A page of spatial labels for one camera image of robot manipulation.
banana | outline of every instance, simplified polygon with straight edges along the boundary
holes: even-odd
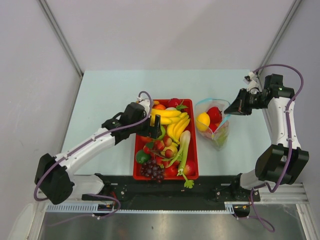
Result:
[[[175,126],[176,126],[177,122],[176,123],[172,123],[172,124],[169,124],[168,127],[166,128],[166,134],[174,141],[174,142],[179,142],[178,139],[176,139],[175,135],[174,135],[174,129],[175,129]]]
[[[185,116],[187,116],[188,115],[188,113],[186,113],[186,112],[183,112],[183,113],[181,113],[178,117],[179,118],[181,118],[181,119],[183,119]]]
[[[175,117],[169,117],[169,119],[172,121],[173,124],[179,122],[181,120],[180,117],[175,116]]]
[[[156,116],[151,114],[151,125],[154,125],[156,121]],[[160,124],[161,125],[168,125],[168,124],[172,124],[173,121],[171,120],[171,118],[168,117],[160,117]]]
[[[188,118],[189,118],[189,115],[186,115],[174,126],[173,135],[177,140],[179,140],[179,138],[177,138],[177,130],[188,120]]]
[[[174,118],[174,117],[178,117],[181,112],[178,110],[160,110],[160,109],[151,109],[151,114],[152,115],[160,115],[161,118],[165,117],[165,118]]]
[[[181,134],[183,133],[183,131],[186,129],[186,127],[188,126],[188,124],[190,123],[190,119],[188,119],[187,121],[185,121],[183,123],[183,125],[176,131],[175,133],[175,137],[177,139],[180,139]]]

robotic arm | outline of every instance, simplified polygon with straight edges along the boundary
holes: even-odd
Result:
[[[60,204],[72,194],[74,188],[81,188],[77,191],[82,194],[96,194],[103,187],[102,181],[92,176],[85,178],[81,183],[77,182],[74,174],[81,166],[100,152],[127,139],[131,134],[158,138],[161,135],[160,116],[156,116],[154,126],[151,126],[150,112],[153,105],[151,98],[148,100],[138,97],[138,101],[130,103],[124,112],[119,112],[113,118],[106,120],[96,133],[72,149],[56,156],[50,156],[48,153],[43,155],[35,175],[34,198],[38,201],[49,199],[53,204]],[[98,184],[90,185],[90,180]],[[39,199],[38,189],[47,198]],[[84,189],[89,189],[91,192],[83,192]]]
[[[253,171],[240,176],[239,186],[252,189],[265,181],[276,183],[280,177],[282,177],[280,184],[293,184],[309,160],[309,153],[301,150],[296,135],[295,102],[291,100],[295,96],[295,91],[283,85],[282,75],[267,76],[261,92],[257,88],[257,76],[253,72],[245,79],[249,83],[248,88],[240,89],[236,99],[224,113],[250,115],[252,109],[268,109],[272,136],[271,146],[258,158]],[[290,162],[286,167],[290,150],[289,141],[291,141],[292,151],[289,157]]]
[[[262,91],[259,91],[257,76],[253,72],[245,79],[249,83],[248,88],[240,89],[236,99],[224,113],[250,115],[252,109],[268,109],[272,126],[271,146],[258,158],[255,169],[240,173],[231,187],[236,191],[251,190],[266,184],[265,181],[275,182],[276,186],[293,184],[309,160],[309,153],[301,149],[295,130],[293,98],[297,94],[292,88],[283,85],[282,75],[267,76]],[[71,194],[77,196],[78,193],[81,196],[84,193],[101,192],[104,184],[99,177],[82,176],[79,180],[79,176],[74,174],[94,156],[127,139],[130,134],[136,133],[153,139],[161,135],[160,116],[156,116],[154,126],[151,126],[153,102],[147,95],[149,100],[138,97],[138,102],[130,103],[124,112],[106,120],[96,133],[74,148],[56,156],[48,153],[43,155],[34,180],[34,198],[37,201],[49,199],[56,205]],[[47,198],[38,198],[38,189]]]

light blue table surface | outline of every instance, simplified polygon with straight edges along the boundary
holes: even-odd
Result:
[[[191,99],[193,108],[205,98],[232,102],[245,88],[247,69],[226,70],[119,70],[86,71],[63,145],[66,151],[91,136],[105,120],[124,111],[145,90],[153,99]],[[229,119],[230,133],[224,149],[217,151],[196,135],[199,174],[237,175],[254,169],[258,157],[270,146],[261,110],[251,116]],[[79,175],[132,175],[136,135],[100,153],[77,171]]]

lemon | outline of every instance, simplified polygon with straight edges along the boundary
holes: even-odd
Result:
[[[200,132],[205,132],[209,125],[210,125],[210,117],[206,112],[201,113],[197,118],[196,118],[196,128]]]

plastic bag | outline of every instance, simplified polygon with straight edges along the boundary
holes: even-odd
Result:
[[[219,124],[217,129],[213,132],[209,127],[207,127],[206,131],[199,131],[198,132],[205,137],[206,139],[210,140],[213,146],[220,150],[225,143],[227,142],[228,135],[229,135],[229,121],[230,114],[224,114],[225,109],[230,106],[230,102],[223,99],[214,99],[214,98],[206,98],[204,100],[199,101],[195,105],[195,121],[196,124],[204,125],[201,122],[197,121],[197,117],[202,114],[206,113],[212,107],[218,107],[222,113],[222,122]]]

